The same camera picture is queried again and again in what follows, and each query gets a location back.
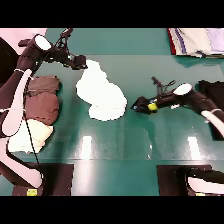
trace yellow label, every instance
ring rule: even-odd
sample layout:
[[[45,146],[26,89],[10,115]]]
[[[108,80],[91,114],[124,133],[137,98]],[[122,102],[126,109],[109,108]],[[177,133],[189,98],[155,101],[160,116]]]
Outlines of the yellow label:
[[[205,196],[203,193],[196,193],[196,196]]]
[[[153,110],[158,110],[158,107],[156,106],[155,103],[150,103],[148,105],[149,110],[153,111]]]
[[[27,196],[37,196],[37,189],[28,189]]]

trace green tabletop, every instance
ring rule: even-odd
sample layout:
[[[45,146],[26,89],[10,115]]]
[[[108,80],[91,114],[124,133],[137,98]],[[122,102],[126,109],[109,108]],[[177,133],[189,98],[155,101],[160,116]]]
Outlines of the green tabletop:
[[[48,29],[46,36],[54,42],[61,30]],[[39,69],[37,75],[57,75],[62,86],[60,116],[38,157],[41,162],[75,164],[72,195],[158,195],[158,164],[209,163],[224,171],[224,143],[212,139],[203,117],[185,108],[164,108],[150,116],[130,110],[138,97],[156,95],[152,76],[163,84],[176,80],[171,88],[203,79],[224,81],[221,59],[171,56],[165,28],[75,29],[69,48],[98,61],[128,100],[122,118],[90,119],[90,105],[76,94],[83,71],[58,63],[44,63]],[[85,136],[92,138],[88,153],[83,147]],[[15,155],[35,161],[33,154]],[[4,193],[8,182],[3,177],[1,181],[0,195],[10,194],[10,190]]]

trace pile of folded clothes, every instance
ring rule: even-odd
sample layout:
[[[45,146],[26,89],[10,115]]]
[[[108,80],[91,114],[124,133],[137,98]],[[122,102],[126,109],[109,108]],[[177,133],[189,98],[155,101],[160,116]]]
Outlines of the pile of folded clothes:
[[[35,77],[26,93],[26,118],[31,132],[34,150],[39,153],[46,139],[52,134],[51,126],[58,118],[59,100],[56,91],[60,81],[57,76]],[[9,152],[33,152],[26,122],[23,119],[19,131],[10,138]]]
[[[167,28],[172,55],[224,57],[224,28]]]

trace pink surface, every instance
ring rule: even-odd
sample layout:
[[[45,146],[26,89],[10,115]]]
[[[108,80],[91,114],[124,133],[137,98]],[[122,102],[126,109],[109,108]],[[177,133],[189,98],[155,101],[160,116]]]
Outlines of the pink surface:
[[[17,54],[21,54],[24,47],[19,47],[20,40],[31,39],[36,34],[45,35],[47,28],[0,28],[0,37],[7,41]]]

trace folded brown cloth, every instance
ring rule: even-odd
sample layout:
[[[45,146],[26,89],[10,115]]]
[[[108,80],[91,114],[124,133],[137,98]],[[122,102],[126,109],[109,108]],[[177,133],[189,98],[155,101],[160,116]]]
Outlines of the folded brown cloth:
[[[25,109],[27,119],[34,119],[49,126],[58,117],[58,97],[48,92],[26,97]]]
[[[36,96],[43,92],[56,95],[56,91],[59,90],[59,83],[60,80],[57,76],[37,76],[30,81],[27,95]]]

